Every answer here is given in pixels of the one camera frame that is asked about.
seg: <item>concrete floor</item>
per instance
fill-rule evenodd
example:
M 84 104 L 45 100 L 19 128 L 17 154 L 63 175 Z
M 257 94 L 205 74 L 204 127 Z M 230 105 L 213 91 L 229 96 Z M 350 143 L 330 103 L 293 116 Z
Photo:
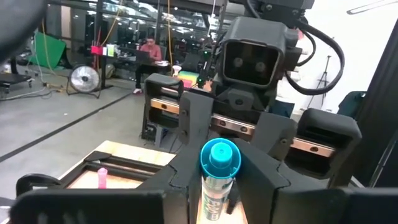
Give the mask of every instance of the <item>concrete floor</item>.
M 66 79 L 44 76 L 46 82 L 62 84 Z M 152 143 L 141 140 L 144 97 L 131 95 L 134 83 L 111 80 L 115 87 L 101 92 L 99 99 L 90 95 L 53 93 L 51 98 L 0 101 L 0 158 L 35 139 L 45 136 L 82 116 L 110 104 L 89 118 L 61 131 L 36 145 L 0 162 L 0 197 L 15 198 L 15 183 L 29 173 L 58 177 L 83 156 L 110 140 L 132 146 L 154 149 Z M 41 90 L 37 77 L 30 89 L 26 83 L 11 88 L 8 97 Z M 0 210 L 0 221 L 7 217 Z

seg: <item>blue cap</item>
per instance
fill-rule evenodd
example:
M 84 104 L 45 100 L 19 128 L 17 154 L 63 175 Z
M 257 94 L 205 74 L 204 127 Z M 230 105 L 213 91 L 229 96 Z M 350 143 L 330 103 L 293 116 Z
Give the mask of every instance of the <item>blue cap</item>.
M 233 178 L 241 167 L 241 153 L 228 139 L 212 139 L 201 149 L 200 165 L 206 176 L 216 179 Z

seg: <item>robot camera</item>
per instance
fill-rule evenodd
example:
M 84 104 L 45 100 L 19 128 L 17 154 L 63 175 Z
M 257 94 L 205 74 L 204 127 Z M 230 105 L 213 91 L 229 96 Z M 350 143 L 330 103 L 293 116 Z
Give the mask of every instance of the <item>robot camera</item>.
M 281 22 L 239 17 L 226 33 L 221 48 L 220 75 L 225 83 L 267 89 L 271 81 L 292 71 L 302 49 L 296 30 Z

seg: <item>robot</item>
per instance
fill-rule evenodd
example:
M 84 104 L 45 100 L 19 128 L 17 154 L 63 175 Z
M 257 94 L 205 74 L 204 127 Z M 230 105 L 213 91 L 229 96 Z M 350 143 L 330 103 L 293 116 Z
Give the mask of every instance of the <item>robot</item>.
M 74 220 L 69 223 L 196 223 L 200 149 L 209 131 L 215 131 L 241 152 L 236 186 L 249 224 L 397 223 L 398 190 L 339 188 L 335 181 L 361 140 L 353 119 L 309 109 L 296 123 L 267 112 L 283 76 L 298 92 L 321 95 L 343 74 L 345 58 L 339 45 L 304 17 L 313 1 L 244 5 L 251 17 L 237 18 L 216 43 L 211 60 L 217 75 L 211 93 L 185 90 L 182 81 L 159 74 L 146 80 L 146 116 L 174 129 L 184 144 L 169 164 L 134 190 L 27 192 L 11 208 L 11 222 L 40 223 L 38 217 L 45 214 L 43 223 L 66 223 L 68 214 Z M 289 77 L 289 71 L 311 57 L 298 62 L 302 49 L 296 47 L 297 29 L 318 37 L 339 57 L 340 71 L 324 88 L 306 89 Z M 206 71 L 201 75 L 204 81 Z M 106 210 L 93 206 L 96 203 L 107 205 Z

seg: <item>office chair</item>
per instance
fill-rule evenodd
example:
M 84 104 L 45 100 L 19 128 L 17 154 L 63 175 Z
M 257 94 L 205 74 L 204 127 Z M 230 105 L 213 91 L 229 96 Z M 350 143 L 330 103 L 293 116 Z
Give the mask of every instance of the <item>office chair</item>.
M 182 63 L 182 71 L 199 73 L 198 64 L 200 62 L 200 55 L 187 54 L 184 62 Z

